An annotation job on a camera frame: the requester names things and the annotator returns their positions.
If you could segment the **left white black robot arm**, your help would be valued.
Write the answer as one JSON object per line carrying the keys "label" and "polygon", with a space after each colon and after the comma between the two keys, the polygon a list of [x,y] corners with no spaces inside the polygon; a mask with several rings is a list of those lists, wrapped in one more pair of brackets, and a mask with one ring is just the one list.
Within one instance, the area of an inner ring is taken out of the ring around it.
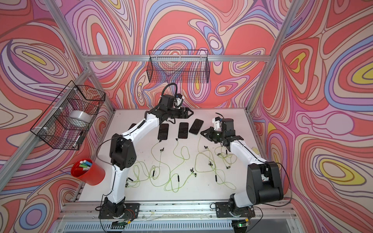
{"label": "left white black robot arm", "polygon": [[103,198],[100,218],[122,218],[125,214],[125,188],[129,169],[137,160],[136,145],[145,135],[169,119],[188,119],[194,112],[182,107],[178,95],[163,95],[154,108],[145,112],[144,119],[122,134],[114,134],[110,140],[109,156],[112,177],[109,194]]}

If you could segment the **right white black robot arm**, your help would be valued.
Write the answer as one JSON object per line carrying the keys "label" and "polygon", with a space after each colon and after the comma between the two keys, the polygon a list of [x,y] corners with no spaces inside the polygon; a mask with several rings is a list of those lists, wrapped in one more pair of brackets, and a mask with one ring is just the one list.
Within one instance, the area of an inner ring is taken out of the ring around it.
{"label": "right white black robot arm", "polygon": [[247,167],[245,190],[232,194],[228,200],[228,213],[242,216],[245,210],[257,204],[267,204],[284,198],[280,169],[250,149],[241,136],[236,135],[234,120],[216,117],[214,124],[201,135],[215,144],[220,143]]}

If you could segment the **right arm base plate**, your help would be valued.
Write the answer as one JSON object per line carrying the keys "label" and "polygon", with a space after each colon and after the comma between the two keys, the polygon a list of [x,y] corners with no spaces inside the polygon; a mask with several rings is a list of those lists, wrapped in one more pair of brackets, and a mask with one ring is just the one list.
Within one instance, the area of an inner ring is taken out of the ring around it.
{"label": "right arm base plate", "polygon": [[215,211],[218,218],[245,217],[251,219],[255,217],[255,211],[250,207],[236,207],[234,203],[216,202]]}

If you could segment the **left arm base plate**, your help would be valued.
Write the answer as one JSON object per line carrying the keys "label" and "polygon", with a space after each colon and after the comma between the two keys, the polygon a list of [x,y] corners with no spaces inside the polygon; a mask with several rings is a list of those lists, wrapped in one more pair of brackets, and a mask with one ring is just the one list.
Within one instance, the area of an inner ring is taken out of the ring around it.
{"label": "left arm base plate", "polygon": [[99,219],[134,220],[139,215],[139,203],[104,203],[100,209]]}

